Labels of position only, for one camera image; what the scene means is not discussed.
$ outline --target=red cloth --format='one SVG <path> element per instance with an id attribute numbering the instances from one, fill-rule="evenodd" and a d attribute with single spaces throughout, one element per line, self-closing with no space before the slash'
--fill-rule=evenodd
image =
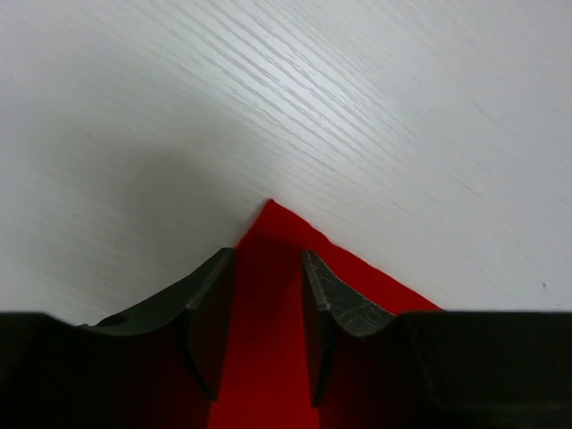
<path id="1" fill-rule="evenodd" d="M 272 200 L 237 250 L 223 383 L 209 429 L 319 427 L 309 405 L 300 290 L 303 250 L 315 250 L 343 281 L 394 314 L 437 308 Z"/>

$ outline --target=white surface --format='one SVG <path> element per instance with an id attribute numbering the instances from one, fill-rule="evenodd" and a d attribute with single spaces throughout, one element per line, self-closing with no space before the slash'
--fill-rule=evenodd
<path id="1" fill-rule="evenodd" d="M 445 307 L 572 308 L 568 1 L 4 1 L 0 309 L 95 322 L 265 198 Z"/>

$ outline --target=red napkin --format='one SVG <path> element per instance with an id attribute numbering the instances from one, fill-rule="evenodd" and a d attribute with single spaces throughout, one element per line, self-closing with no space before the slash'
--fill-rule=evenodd
<path id="1" fill-rule="evenodd" d="M 300 290 L 304 250 L 315 250 L 343 281 L 394 314 L 437 308 L 268 201 L 237 246 L 223 383 L 209 429 L 319 427 L 307 380 Z"/>

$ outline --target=black plastic part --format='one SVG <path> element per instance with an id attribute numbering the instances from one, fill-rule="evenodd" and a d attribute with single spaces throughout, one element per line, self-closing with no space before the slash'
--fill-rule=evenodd
<path id="1" fill-rule="evenodd" d="M 572 314 L 391 316 L 303 256 L 321 427 L 572 427 Z"/>
<path id="2" fill-rule="evenodd" d="M 0 315 L 3 427 L 205 428 L 220 387 L 235 266 L 234 250 L 222 249 L 96 326 Z"/>

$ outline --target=red fabric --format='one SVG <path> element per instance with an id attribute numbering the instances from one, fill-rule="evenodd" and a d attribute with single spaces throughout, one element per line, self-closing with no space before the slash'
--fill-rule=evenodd
<path id="1" fill-rule="evenodd" d="M 309 406 L 300 290 L 303 250 L 318 252 L 343 281 L 394 314 L 437 308 L 272 200 L 237 250 L 223 383 L 209 429 L 319 427 L 317 412 Z"/>

